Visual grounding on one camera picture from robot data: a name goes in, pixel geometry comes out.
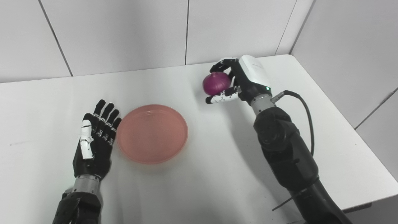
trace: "pink plate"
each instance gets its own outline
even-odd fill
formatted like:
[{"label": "pink plate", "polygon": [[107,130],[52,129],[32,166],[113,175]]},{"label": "pink plate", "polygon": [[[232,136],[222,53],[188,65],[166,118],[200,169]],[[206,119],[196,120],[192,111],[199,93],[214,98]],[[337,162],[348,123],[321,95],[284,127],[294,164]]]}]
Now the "pink plate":
[{"label": "pink plate", "polygon": [[188,126],[174,109],[151,104],[128,113],[117,129],[116,139],[131,160],[145,164],[162,163],[184,147]]}]

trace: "white wall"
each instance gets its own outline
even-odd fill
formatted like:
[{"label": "white wall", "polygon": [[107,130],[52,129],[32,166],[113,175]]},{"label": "white wall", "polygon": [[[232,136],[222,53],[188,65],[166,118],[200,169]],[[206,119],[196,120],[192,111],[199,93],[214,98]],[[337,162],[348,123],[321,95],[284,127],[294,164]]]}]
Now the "white wall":
[{"label": "white wall", "polygon": [[70,76],[38,1],[2,1],[0,83]]},{"label": "white wall", "polygon": [[312,0],[190,0],[187,64],[244,54],[288,54],[311,3]]},{"label": "white wall", "polygon": [[[398,87],[398,1],[317,0],[293,55],[352,126],[364,120]],[[398,178],[398,95],[395,93],[357,132]],[[396,224],[398,197],[353,212],[354,224]]]},{"label": "white wall", "polygon": [[[289,53],[312,2],[41,1],[73,75]],[[0,13],[0,82],[69,75],[38,1]]]},{"label": "white wall", "polygon": [[398,86],[398,1],[318,0],[292,54],[352,126]]}]

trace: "red onion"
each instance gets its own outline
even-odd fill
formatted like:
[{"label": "red onion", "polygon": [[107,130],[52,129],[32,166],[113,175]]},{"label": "red onion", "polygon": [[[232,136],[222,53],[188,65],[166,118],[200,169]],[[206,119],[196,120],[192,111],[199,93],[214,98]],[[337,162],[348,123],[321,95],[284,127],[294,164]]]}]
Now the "red onion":
[{"label": "red onion", "polygon": [[231,80],[224,72],[212,72],[203,80],[203,90],[213,96],[229,88]]}]

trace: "tabletop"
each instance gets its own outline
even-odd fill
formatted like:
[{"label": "tabletop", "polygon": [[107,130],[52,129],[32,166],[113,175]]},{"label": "tabletop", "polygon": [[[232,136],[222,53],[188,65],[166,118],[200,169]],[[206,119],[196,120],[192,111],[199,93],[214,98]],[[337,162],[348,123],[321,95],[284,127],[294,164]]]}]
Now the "tabletop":
[{"label": "tabletop", "polygon": [[[398,194],[398,184],[329,98],[291,55],[259,58],[273,94],[300,94],[311,111],[320,180],[341,209]],[[202,80],[212,63],[0,84],[0,223],[51,223],[74,183],[72,159],[83,115],[103,98],[123,117],[163,104],[186,120],[189,137],[173,159],[144,165],[114,145],[101,182],[108,223],[289,223],[302,219],[276,181],[245,102],[206,104]],[[305,110],[277,102],[309,145]]]}]

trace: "cable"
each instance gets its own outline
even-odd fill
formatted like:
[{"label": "cable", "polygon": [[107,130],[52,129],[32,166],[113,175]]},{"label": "cable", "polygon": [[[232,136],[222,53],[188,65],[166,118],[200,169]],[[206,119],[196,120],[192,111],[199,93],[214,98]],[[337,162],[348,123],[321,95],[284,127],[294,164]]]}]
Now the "cable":
[{"label": "cable", "polygon": [[311,155],[314,156],[314,149],[315,149],[315,141],[314,141],[314,127],[312,126],[312,119],[311,119],[311,113],[310,113],[310,109],[308,109],[307,104],[305,103],[304,99],[297,93],[289,91],[289,90],[285,90],[283,91],[284,95],[288,95],[288,96],[293,96],[297,99],[299,99],[301,101],[301,103],[303,104],[305,111],[307,112],[307,117],[308,117],[308,124],[310,125],[310,135],[311,135]]}]

